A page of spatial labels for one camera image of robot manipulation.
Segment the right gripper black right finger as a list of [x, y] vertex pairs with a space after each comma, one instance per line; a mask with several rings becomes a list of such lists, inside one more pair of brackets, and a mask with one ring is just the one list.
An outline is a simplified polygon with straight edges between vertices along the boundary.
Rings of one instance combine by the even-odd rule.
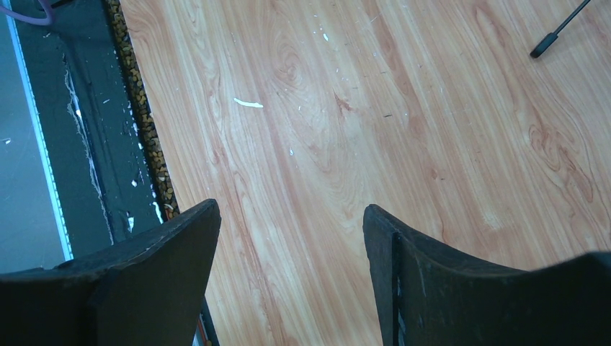
[[610, 254], [518, 270], [479, 259], [378, 205], [362, 226], [384, 345], [608, 345]]

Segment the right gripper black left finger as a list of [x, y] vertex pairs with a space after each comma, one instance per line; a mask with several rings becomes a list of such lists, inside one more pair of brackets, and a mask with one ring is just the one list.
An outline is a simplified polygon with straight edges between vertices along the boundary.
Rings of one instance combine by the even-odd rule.
[[214, 199], [54, 268], [1, 276], [3, 345], [191, 345], [221, 216]]

